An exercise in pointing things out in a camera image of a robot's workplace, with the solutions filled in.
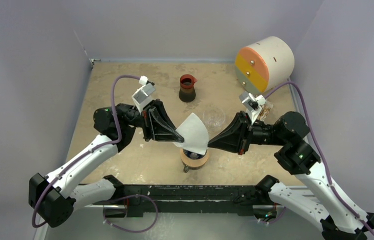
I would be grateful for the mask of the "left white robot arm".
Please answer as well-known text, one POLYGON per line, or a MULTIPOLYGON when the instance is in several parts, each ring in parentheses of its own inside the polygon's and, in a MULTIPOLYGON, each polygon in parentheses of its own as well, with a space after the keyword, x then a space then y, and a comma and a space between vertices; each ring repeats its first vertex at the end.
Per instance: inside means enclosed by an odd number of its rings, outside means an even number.
POLYGON ((36 173, 30 178, 28 202, 34 210, 33 227, 43 226, 36 223, 37 215, 52 228, 64 223, 74 211, 73 190, 99 165, 128 146, 137 128, 143 131, 147 142, 184 142, 159 99, 144 108, 125 103, 99 108, 93 120, 98 135, 82 152, 57 170, 45 176, 36 173))

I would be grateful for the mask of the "blue ribbed glass dripper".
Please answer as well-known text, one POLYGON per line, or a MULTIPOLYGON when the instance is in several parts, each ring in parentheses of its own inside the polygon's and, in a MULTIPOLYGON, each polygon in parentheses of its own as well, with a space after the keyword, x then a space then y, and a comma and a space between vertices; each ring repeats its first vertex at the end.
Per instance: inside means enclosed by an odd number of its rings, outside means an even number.
POLYGON ((196 153, 196 152, 192 152, 192 151, 189 151, 189 150, 186 150, 186 149, 183 149, 183 153, 184 155, 189 158, 189 159, 192 159, 192 160, 199 160, 199 159, 202 159, 205 157, 206 153, 205 154, 199 154, 199 153, 196 153))

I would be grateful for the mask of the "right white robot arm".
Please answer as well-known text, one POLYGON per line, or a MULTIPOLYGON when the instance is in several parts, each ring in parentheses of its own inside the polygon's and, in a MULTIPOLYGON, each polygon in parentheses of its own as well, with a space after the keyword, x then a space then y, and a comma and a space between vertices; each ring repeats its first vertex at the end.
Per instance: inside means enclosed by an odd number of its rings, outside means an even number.
POLYGON ((313 224, 326 240, 364 240, 374 230, 374 213, 357 206, 326 173, 316 150, 304 138, 310 129, 304 117, 294 111, 274 124, 251 122, 244 112, 208 143, 215 148, 242 155, 250 145, 280 146, 274 156, 279 165, 300 180, 316 201, 295 193, 273 176, 265 176, 256 186, 255 196, 263 204, 281 204, 313 224))

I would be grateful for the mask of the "white paper coffee filter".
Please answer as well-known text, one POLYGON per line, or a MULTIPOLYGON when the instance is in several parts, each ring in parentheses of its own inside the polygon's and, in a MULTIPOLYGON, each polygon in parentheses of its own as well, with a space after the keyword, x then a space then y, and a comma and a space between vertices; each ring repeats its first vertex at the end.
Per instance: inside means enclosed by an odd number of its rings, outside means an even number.
POLYGON ((177 127, 176 132, 184 138, 183 142, 173 142, 176 147, 199 155, 206 154, 209 134, 205 124, 195 113, 191 113, 177 127))

